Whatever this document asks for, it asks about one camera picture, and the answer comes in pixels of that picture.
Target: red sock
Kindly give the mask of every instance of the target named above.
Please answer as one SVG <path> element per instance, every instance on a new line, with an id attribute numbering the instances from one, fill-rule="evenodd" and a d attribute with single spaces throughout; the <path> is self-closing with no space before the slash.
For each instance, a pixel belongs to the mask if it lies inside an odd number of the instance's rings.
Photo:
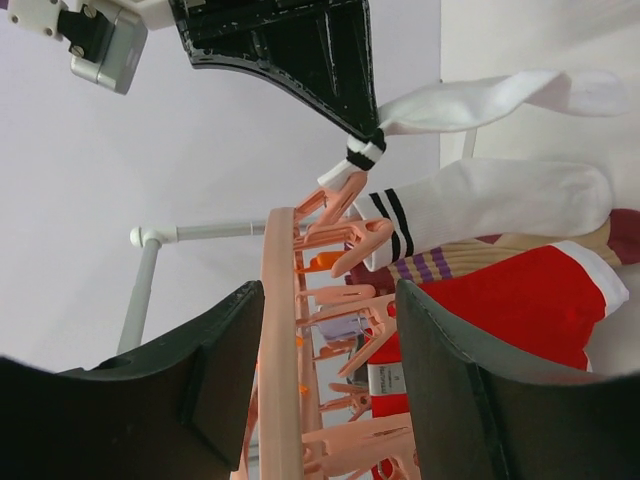
<path id="1" fill-rule="evenodd" d="M 629 292 L 597 254 L 563 241 L 420 288 L 451 313 L 501 340 L 581 370 L 596 322 Z"/>

